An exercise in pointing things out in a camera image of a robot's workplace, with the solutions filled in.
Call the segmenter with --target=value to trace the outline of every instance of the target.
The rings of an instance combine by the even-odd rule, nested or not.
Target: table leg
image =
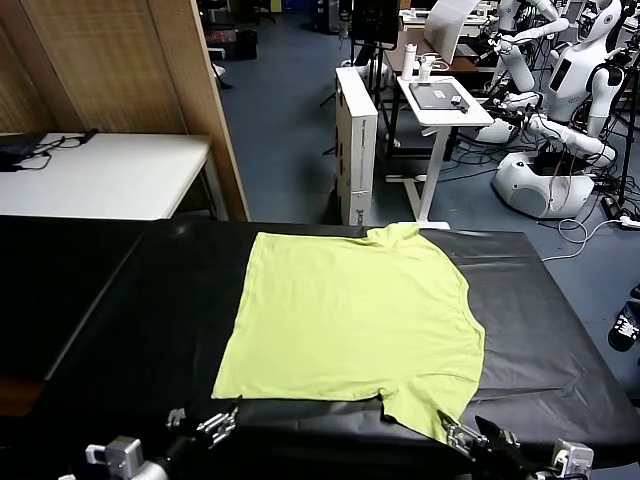
[[[429,210],[431,209],[431,203],[433,202],[433,195],[438,185],[438,177],[440,176],[440,170],[447,154],[450,155],[450,136],[451,127],[438,128],[435,145],[433,146],[433,152],[429,160],[429,168],[427,169],[427,176],[425,179],[424,187],[422,189],[422,197],[418,195],[416,190],[416,179],[402,179],[404,187],[411,203],[413,215],[416,218],[416,222],[420,228],[438,228],[448,230],[449,224],[447,222],[430,222]]]
[[[451,127],[439,128],[438,133],[436,134],[436,142],[433,145],[433,152],[429,159],[427,178],[424,183],[422,197],[420,199],[420,211],[418,218],[416,219],[418,222],[427,221],[427,217],[429,216],[429,210],[431,209],[431,203],[433,202],[433,195],[436,191],[438,177],[440,176],[440,170],[442,169],[442,163],[444,162],[444,156],[447,150],[449,135],[451,135]]]
[[[400,109],[400,84],[396,79],[393,86],[393,104],[391,105],[391,124],[387,130],[389,139],[387,140],[387,155],[386,159],[391,160],[393,158],[393,149],[396,141],[396,124],[398,123],[398,110]]]
[[[203,184],[207,199],[209,200],[209,213],[211,218],[219,221],[229,220],[224,198],[222,197],[222,190],[220,189],[220,182],[218,181],[218,174],[211,156],[207,158],[198,177]]]

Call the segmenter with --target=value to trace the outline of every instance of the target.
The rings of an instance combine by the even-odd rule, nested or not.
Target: t-shirt sleeve
[[[446,444],[438,410],[459,420],[477,389],[477,382],[454,375],[412,377],[381,391],[384,414]]]

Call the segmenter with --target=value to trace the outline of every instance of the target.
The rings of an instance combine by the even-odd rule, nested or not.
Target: black table
[[[48,378],[147,226],[0,216],[0,374]]]
[[[149,225],[25,430],[30,442],[55,443],[51,463],[73,456],[72,451],[81,463],[83,445],[108,442],[116,434],[139,436],[152,450],[170,409],[186,406],[194,418],[204,419],[227,408],[210,394],[260,231],[365,234],[329,226]],[[638,415],[526,237],[423,234],[467,278],[471,309],[486,329],[481,386],[464,421],[475,425],[474,415],[495,421],[517,433],[526,453],[542,462],[550,460],[558,437],[594,448],[597,467],[637,461]],[[216,461],[231,462],[234,472],[281,459],[291,468],[313,462],[396,477],[466,468],[452,450],[382,420],[378,399],[245,400],[238,424],[231,439],[214,451]]]

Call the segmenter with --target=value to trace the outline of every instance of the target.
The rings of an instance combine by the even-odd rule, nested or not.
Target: power strip
[[[631,220],[627,215],[621,216],[620,221],[622,222],[623,227],[640,230],[640,222]]]

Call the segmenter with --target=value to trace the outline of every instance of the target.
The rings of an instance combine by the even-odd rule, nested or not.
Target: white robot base
[[[507,205],[531,217],[574,218],[593,191],[593,180],[586,175],[536,175],[530,165],[537,155],[507,155],[498,166],[493,188]]]

